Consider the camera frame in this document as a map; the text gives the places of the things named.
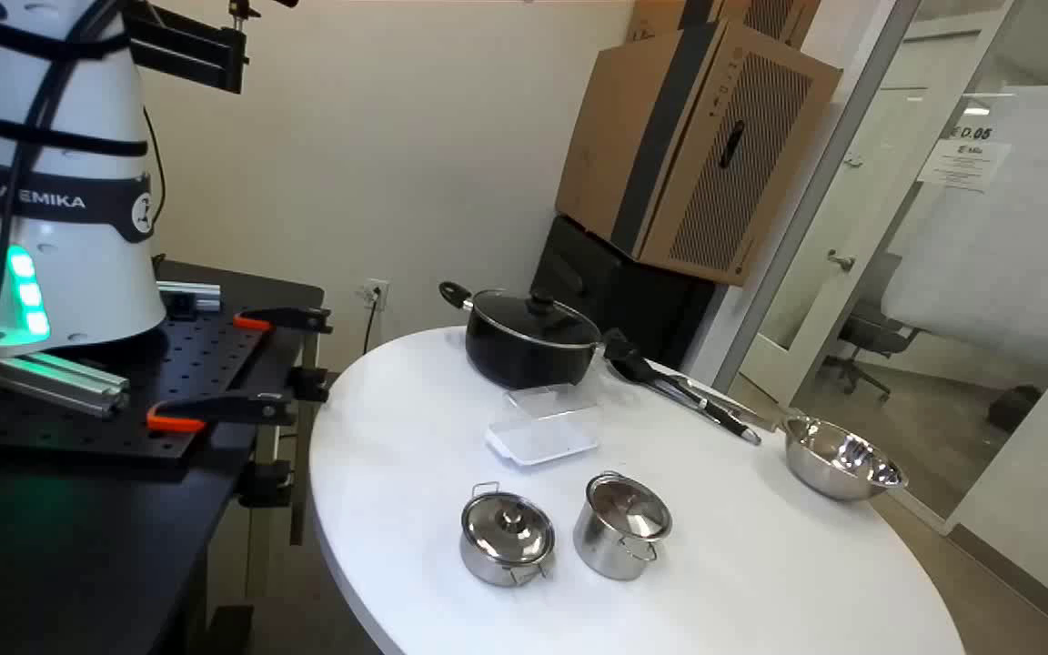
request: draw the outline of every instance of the round white table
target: round white table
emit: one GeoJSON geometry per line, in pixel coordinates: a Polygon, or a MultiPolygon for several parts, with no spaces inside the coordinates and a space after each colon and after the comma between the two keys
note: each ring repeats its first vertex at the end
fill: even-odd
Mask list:
{"type": "Polygon", "coordinates": [[[751,449],[601,359],[556,403],[601,449],[516,468],[485,433],[540,403],[485,381],[460,326],[386,341],[336,381],[313,428],[313,507],[327,569],[382,653],[966,653],[900,536],[871,507],[792,481],[780,437],[751,449]],[[661,561],[636,581],[593,576],[572,545],[601,468],[675,510],[661,561]],[[481,481],[555,518],[556,565],[525,591],[485,585],[460,561],[460,512],[481,481]]]}

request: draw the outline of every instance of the brown cardboard box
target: brown cardboard box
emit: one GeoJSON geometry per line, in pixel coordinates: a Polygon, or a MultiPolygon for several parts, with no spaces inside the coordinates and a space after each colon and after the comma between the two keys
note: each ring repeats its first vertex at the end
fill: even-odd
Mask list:
{"type": "Polygon", "coordinates": [[[556,210],[636,263],[743,284],[838,78],[739,21],[601,51],[556,210]]]}
{"type": "Polygon", "coordinates": [[[705,21],[747,21],[790,46],[802,46],[814,10],[819,0],[636,0],[629,39],[650,39],[705,21]]]}

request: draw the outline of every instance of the metal saucepan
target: metal saucepan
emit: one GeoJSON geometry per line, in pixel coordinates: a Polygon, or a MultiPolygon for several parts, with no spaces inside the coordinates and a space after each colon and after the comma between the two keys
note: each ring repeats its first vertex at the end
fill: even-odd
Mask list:
{"type": "Polygon", "coordinates": [[[659,561],[670,536],[670,507],[624,473],[601,473],[586,485],[586,510],[576,519],[576,552],[603,579],[641,579],[659,561]]]}
{"type": "Polygon", "coordinates": [[[790,416],[784,428],[790,473],[826,500],[860,502],[911,485],[880,449],[844,427],[790,416]]]}
{"type": "Polygon", "coordinates": [[[555,561],[550,518],[511,491],[485,491],[464,507],[460,552],[489,585],[529,585],[555,561]]]}
{"type": "Polygon", "coordinates": [[[576,386],[586,377],[601,341],[586,312],[540,295],[471,295],[455,280],[445,280],[439,295],[471,312],[465,354],[485,377],[507,391],[576,386]]]}

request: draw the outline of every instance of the metal bowl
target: metal bowl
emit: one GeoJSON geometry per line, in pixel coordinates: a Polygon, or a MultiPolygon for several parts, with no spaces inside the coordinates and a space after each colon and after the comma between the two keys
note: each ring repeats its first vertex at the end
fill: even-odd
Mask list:
{"type": "Polygon", "coordinates": [[[864,502],[911,485],[880,449],[838,422],[792,416],[784,428],[790,473],[826,500],[864,502]]]}

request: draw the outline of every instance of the stainless steel cup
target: stainless steel cup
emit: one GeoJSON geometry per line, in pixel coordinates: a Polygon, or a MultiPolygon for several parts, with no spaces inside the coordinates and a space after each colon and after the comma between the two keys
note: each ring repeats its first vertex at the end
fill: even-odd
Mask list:
{"type": "Polygon", "coordinates": [[[670,536],[670,507],[624,473],[601,473],[586,485],[586,510],[576,519],[576,552],[603,579],[641,579],[659,561],[670,536]]]}

